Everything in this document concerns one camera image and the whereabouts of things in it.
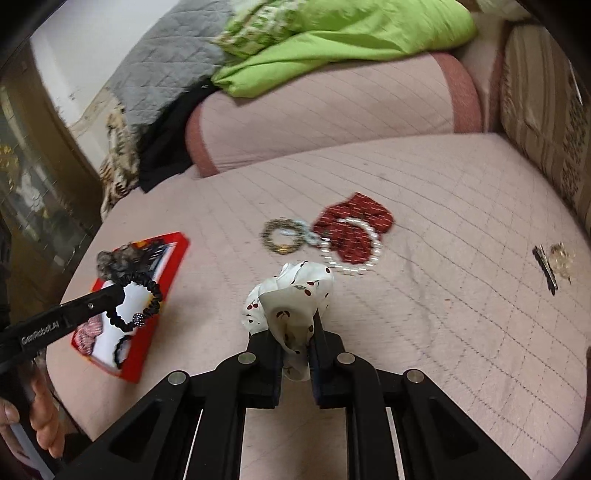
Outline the person's left hand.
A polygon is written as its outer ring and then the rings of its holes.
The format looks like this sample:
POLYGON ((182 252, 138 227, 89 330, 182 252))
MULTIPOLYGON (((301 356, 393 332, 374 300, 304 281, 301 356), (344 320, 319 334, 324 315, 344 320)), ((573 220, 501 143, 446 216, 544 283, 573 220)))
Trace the person's left hand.
MULTIPOLYGON (((35 431, 37 443, 41 449, 48 451, 53 458, 59 459, 64 451, 65 431, 45 376, 40 371, 36 371, 31 376, 30 386, 34 398, 30 407, 29 420, 31 427, 35 431)), ((1 436, 9 450, 15 456, 24 460, 28 456, 20 447, 11 430, 11 426, 18 424, 19 420, 20 414, 17 408, 7 400, 1 399, 1 436)))

